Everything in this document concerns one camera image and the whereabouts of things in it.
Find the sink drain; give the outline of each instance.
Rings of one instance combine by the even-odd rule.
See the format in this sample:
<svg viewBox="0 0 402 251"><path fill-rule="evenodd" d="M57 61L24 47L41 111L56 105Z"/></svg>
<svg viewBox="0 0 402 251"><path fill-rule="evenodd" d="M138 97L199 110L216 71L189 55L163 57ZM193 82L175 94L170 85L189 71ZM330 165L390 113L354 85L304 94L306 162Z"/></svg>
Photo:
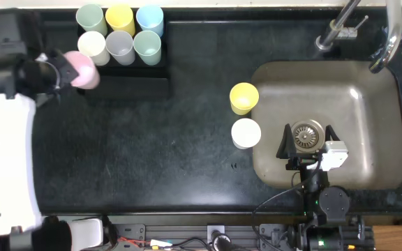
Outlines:
<svg viewBox="0 0 402 251"><path fill-rule="evenodd" d="M315 152L325 142L325 132L322 126L314 121L299 121L291 127L297 150Z"/></svg>

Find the plastic cup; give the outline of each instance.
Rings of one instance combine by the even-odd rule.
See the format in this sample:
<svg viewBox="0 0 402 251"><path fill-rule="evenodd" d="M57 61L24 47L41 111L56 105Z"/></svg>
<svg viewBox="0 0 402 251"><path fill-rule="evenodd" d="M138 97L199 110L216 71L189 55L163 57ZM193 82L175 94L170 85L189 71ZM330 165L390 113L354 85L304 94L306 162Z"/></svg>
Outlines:
<svg viewBox="0 0 402 251"><path fill-rule="evenodd" d="M153 31L141 31L133 41L134 50L149 66L154 66L161 60L161 38Z"/></svg>
<svg viewBox="0 0 402 251"><path fill-rule="evenodd" d="M250 112L258 103L258 98L256 87L249 83L236 84L229 95L232 111L238 115Z"/></svg>
<svg viewBox="0 0 402 251"><path fill-rule="evenodd" d="M71 51L64 57L78 72L78 77L71 81L71 85L80 89L94 89L101 80L94 62L81 52Z"/></svg>
<svg viewBox="0 0 402 251"><path fill-rule="evenodd" d="M128 4L109 7L106 11L106 21L115 31L126 31L131 36L136 32L133 11Z"/></svg>
<svg viewBox="0 0 402 251"><path fill-rule="evenodd" d="M134 62L133 38L126 31L113 31L106 38L106 49L121 65Z"/></svg>
<svg viewBox="0 0 402 251"><path fill-rule="evenodd" d="M232 126L232 140L238 149L254 147L262 137L262 131L257 122L252 119L239 119Z"/></svg>
<svg viewBox="0 0 402 251"><path fill-rule="evenodd" d="M105 45L105 37L97 31L83 33L77 42L79 52L89 56L97 66L104 66L110 61Z"/></svg>
<svg viewBox="0 0 402 251"><path fill-rule="evenodd" d="M159 6L143 6L136 13L137 23L143 31L154 31L160 37L164 34L164 12Z"/></svg>
<svg viewBox="0 0 402 251"><path fill-rule="evenodd" d="M103 18L103 10L96 4L87 4L78 9L75 19L85 31L97 31L104 36L108 32L105 18Z"/></svg>

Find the black countertop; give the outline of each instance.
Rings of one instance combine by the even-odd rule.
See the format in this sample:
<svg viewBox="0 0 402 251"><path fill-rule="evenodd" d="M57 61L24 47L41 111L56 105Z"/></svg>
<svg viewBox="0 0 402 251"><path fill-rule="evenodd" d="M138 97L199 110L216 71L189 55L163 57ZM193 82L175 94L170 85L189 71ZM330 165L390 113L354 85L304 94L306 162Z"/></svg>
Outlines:
<svg viewBox="0 0 402 251"><path fill-rule="evenodd" d="M165 10L171 98L94 102L74 90L38 109L33 164L40 210L244 213L280 192L257 177L252 150L234 147L230 128L240 116L230 109L228 94L269 61L370 61L382 41L385 9L358 9L349 25L370 17L358 38L316 53L313 41L338 12ZM49 44L65 52L77 49L74 13L42 12ZM402 48L389 67L402 105ZM353 213L402 213L402 186L349 193ZM300 214L301 204L291 193L270 210Z"/></svg>

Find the wooden floor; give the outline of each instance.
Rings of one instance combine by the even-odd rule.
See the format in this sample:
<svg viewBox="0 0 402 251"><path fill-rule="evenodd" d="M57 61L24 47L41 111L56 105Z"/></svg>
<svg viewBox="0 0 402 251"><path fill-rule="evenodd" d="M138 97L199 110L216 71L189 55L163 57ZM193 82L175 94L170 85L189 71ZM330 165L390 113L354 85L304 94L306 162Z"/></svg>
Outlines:
<svg viewBox="0 0 402 251"><path fill-rule="evenodd" d="M377 251L402 251L402 226L374 226Z"/></svg>

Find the stainless steel sink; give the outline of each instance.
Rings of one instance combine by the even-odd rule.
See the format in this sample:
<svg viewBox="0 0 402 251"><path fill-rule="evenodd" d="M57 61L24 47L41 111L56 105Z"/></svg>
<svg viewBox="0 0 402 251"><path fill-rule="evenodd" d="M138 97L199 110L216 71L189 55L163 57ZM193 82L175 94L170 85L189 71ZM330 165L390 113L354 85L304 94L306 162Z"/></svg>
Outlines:
<svg viewBox="0 0 402 251"><path fill-rule="evenodd" d="M252 83L260 100L252 119L260 125L262 139L253 148L253 165L263 182L290 187L294 171L286 171L287 161L276 158L284 126L313 120L323 128L331 125L349 151L343 166L329 171L332 185L387 189L402 184L402 118L396 80L388 69L378 74L368 69L368 62L287 61L266 63L256 70ZM303 151L322 143L320 128L311 127L300 128L303 137L297 142Z"/></svg>

